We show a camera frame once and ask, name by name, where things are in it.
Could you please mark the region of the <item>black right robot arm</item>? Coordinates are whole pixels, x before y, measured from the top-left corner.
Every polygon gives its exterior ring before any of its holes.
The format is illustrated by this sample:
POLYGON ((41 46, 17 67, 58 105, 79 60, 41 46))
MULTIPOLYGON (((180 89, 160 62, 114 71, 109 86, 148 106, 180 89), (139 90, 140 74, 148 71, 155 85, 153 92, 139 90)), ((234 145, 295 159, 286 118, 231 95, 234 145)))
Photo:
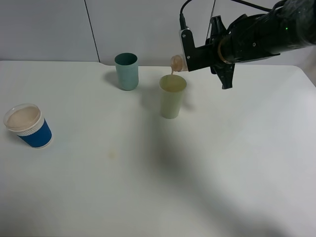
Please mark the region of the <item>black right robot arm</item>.
POLYGON ((316 43, 316 2, 280 0, 266 14, 243 14, 228 27, 221 17, 211 18, 211 34, 202 47, 203 55, 187 61, 195 71, 210 67, 222 88, 233 86, 236 63, 279 56, 316 43))

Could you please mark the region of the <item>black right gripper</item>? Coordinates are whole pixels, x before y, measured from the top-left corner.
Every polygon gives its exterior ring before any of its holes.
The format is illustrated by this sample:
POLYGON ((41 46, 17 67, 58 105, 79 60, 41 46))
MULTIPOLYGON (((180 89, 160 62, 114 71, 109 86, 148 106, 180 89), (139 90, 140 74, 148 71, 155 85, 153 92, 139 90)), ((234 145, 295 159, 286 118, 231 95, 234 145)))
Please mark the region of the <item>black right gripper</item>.
POLYGON ((210 35, 207 34, 205 45, 194 48, 194 70, 210 67, 212 74, 221 81, 222 89, 233 87, 235 70, 235 64, 225 63, 218 54, 219 43, 227 35, 221 16, 211 17, 210 35))

